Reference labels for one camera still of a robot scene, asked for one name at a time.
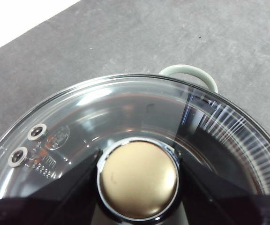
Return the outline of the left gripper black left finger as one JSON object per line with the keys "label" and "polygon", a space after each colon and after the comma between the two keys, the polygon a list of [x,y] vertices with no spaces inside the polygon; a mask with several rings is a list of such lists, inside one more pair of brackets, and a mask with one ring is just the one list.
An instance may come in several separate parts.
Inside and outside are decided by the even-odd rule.
{"label": "left gripper black left finger", "polygon": [[90,224],[101,155],[101,150],[95,150],[61,178],[27,197],[0,199],[0,225]]}

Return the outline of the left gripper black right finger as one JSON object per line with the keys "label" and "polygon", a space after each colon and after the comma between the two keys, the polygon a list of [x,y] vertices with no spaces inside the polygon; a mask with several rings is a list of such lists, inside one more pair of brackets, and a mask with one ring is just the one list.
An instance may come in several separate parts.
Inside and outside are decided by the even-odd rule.
{"label": "left gripper black right finger", "polygon": [[177,152],[179,187],[174,206],[184,205],[191,225],[270,225],[270,195],[254,194],[243,170],[223,156],[210,166]]}

